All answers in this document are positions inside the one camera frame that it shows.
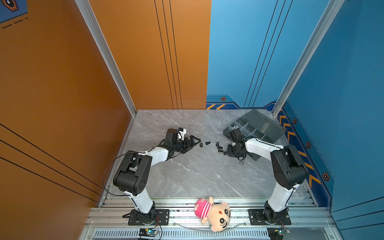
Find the gray marble tabletop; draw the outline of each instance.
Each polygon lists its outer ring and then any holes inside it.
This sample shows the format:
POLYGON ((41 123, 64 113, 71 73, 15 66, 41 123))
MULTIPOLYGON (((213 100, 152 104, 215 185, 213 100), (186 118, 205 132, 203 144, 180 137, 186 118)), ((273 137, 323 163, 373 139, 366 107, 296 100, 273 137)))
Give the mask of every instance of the gray marble tabletop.
MULTIPOLYGON (((272 164, 265 158, 254 161, 247 157, 244 165, 234 157, 217 152, 219 142, 226 149, 230 140, 223 130, 250 110, 139 110, 133 122, 125 151, 147 151, 165 138, 169 128, 185 128, 211 144, 195 146, 166 162, 151 167, 147 191, 152 198, 214 198, 259 197, 269 198, 276 180, 272 164)), ((303 186, 293 197, 302 197, 303 186)), ((115 186, 109 191, 123 194, 115 186)))

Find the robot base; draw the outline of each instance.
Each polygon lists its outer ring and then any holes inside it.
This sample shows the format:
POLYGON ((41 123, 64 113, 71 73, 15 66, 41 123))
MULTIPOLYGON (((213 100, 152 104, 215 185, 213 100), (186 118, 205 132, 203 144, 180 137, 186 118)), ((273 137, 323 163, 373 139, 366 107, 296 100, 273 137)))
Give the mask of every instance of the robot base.
POLYGON ((284 209, 282 212, 285 212, 285 214, 280 215, 278 218, 274 220, 274 223, 268 223, 266 221, 266 217, 264 215, 265 209, 248 209, 249 214, 249 220, 251 221, 251 225, 274 225, 274 224, 280 224, 280 221, 284 225, 291 225, 291 219, 288 215, 288 208, 284 209))
POLYGON ((156 225, 157 217, 159 217, 159 224, 162 226, 168 225, 169 209, 151 209, 149 213, 143 214, 136 209, 132 209, 129 216, 128 225, 130 226, 143 226, 143 225, 156 225))

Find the stuffed doll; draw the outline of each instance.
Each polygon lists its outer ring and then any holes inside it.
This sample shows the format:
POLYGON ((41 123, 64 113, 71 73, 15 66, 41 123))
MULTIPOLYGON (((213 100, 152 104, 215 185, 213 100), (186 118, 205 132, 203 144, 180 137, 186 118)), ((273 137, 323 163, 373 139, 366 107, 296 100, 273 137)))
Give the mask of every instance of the stuffed doll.
POLYGON ((195 215, 201 218, 201 223, 207 221, 212 225, 214 232, 221 232, 227 228, 231 220, 231 209, 226 202, 214 204, 214 199, 209 197, 209 202, 205 198, 199 199, 195 204, 195 215))

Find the metal post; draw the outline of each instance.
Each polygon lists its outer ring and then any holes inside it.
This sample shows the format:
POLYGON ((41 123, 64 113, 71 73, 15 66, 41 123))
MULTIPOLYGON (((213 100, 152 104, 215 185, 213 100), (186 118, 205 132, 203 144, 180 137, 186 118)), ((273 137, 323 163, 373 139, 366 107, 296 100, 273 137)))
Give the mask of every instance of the metal post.
POLYGON ((104 58, 105 63, 108 66, 109 71, 111 72, 111 75, 120 91, 121 96, 123 97, 124 102, 127 105, 127 108, 129 109, 129 112, 131 113, 132 117, 135 117, 137 113, 135 105, 133 104, 133 101, 131 96, 129 95, 127 86, 125 85, 125 82, 121 76, 119 68, 111 53, 111 50, 109 49, 107 41, 105 40, 105 37, 103 35, 103 32, 101 31, 99 23, 97 22, 96 16, 93 13, 91 4, 89 3, 88 0, 75 0, 75 1, 93 36, 93 39, 95 40, 99 48, 101 55, 104 58))
POLYGON ((288 99, 289 94, 291 94, 293 88, 295 87, 305 67, 310 61, 313 53, 319 46, 321 40, 323 39, 325 33, 327 32, 329 26, 331 25, 333 19, 335 18, 343 3, 344 0, 329 1, 327 7, 324 10, 323 15, 321 16, 319 22, 316 25, 316 28, 314 29, 311 35, 311 38, 305 46, 299 61, 296 63, 296 66, 293 69, 291 76, 288 78, 287 83, 285 84, 282 92, 280 93, 279 98, 277 99, 275 106, 272 109, 272 114, 275 117, 277 116, 277 114, 279 114, 280 109, 283 107, 285 101, 288 99))

